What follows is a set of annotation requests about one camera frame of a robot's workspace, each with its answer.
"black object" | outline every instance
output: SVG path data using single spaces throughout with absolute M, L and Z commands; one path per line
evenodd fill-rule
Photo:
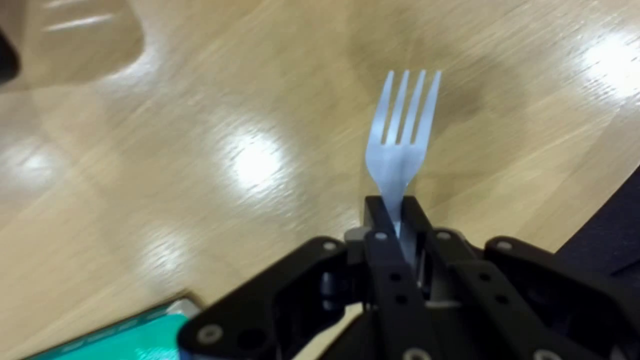
M 0 30 L 0 84 L 15 79 L 20 72 L 20 60 Z
M 640 171 L 557 250 L 557 256 L 612 276 L 640 294 Z
M 640 302 L 608 279 L 513 239 L 477 250 L 431 229 L 416 198 L 402 222 L 416 260 L 402 259 L 381 198 L 366 198 L 360 241 L 302 244 L 189 321 L 184 358 L 292 358 L 348 304 L 363 312 L 324 360 L 640 358 Z

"wooden table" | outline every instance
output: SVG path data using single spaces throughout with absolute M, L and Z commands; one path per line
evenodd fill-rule
M 5 0 L 0 349 L 212 302 L 360 224 L 389 69 L 443 71 L 431 221 L 555 250 L 638 166 L 640 4 Z

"teal object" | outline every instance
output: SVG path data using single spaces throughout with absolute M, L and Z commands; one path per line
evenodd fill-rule
M 32 360 L 180 360 L 175 336 L 188 321 L 166 309 L 140 315 L 40 352 Z

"screw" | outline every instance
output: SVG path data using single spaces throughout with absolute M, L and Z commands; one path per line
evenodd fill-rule
M 331 252 L 331 250 L 336 250 L 338 246 L 336 246 L 334 242 L 324 242 L 321 249 L 328 250 L 328 252 Z
M 562 360 L 555 352 L 540 349 L 533 352 L 533 360 Z
M 219 326 L 208 324 L 199 329 L 198 343 L 209 347 L 209 345 L 216 345 L 221 338 L 221 335 L 223 333 Z
M 431 357 L 428 352 L 423 352 L 422 349 L 408 349 L 402 354 L 402 360 L 431 360 Z
M 450 241 L 452 235 L 448 235 L 448 233 L 437 233 L 436 239 L 437 239 L 437 241 Z
M 512 250 L 513 246 L 512 246 L 509 242 L 502 241 L 502 242 L 495 244 L 495 249 L 502 250 L 502 252 L 507 252 L 507 250 Z

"white plastic fork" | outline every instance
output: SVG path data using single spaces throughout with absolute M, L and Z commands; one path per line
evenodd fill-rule
M 433 74 L 431 86 L 423 100 L 420 120 L 417 107 L 422 103 L 423 79 L 426 72 L 417 74 L 411 100 L 408 110 L 404 110 L 404 100 L 409 97 L 406 95 L 409 72 L 404 71 L 394 112 L 388 114 L 391 103 L 391 88 L 394 88 L 394 72 L 388 72 L 376 117 L 371 120 L 371 131 L 368 135 L 366 147 L 366 169 L 371 180 L 376 183 L 385 213 L 394 222 L 396 239 L 400 241 L 400 207 L 408 184 L 416 178 L 428 151 L 428 140 L 431 132 L 439 79 L 442 72 Z

